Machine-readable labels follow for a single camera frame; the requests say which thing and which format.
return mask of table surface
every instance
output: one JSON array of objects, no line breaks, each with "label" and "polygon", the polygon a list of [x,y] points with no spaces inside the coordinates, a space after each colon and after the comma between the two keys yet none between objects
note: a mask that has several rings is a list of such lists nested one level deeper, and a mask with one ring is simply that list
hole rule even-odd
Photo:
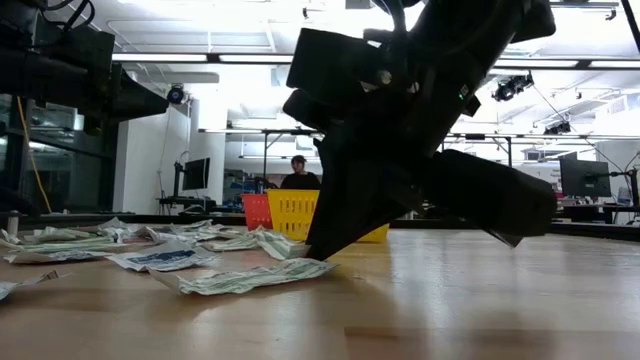
[{"label": "table surface", "polygon": [[[225,253],[219,269],[269,265]],[[510,250],[479,231],[391,230],[330,274],[243,295],[178,295],[110,261],[0,264],[71,276],[0,302],[0,358],[637,359],[640,247],[578,237]],[[178,272],[192,277],[211,270]]]}]

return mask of person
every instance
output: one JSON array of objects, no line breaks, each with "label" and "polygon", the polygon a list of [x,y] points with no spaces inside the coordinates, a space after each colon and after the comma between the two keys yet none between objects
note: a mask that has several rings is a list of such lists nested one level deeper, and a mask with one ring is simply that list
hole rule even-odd
[{"label": "person", "polygon": [[281,189],[320,190],[320,181],[312,172],[304,170],[307,159],[296,155],[291,159],[293,174],[287,175],[282,181]]}]

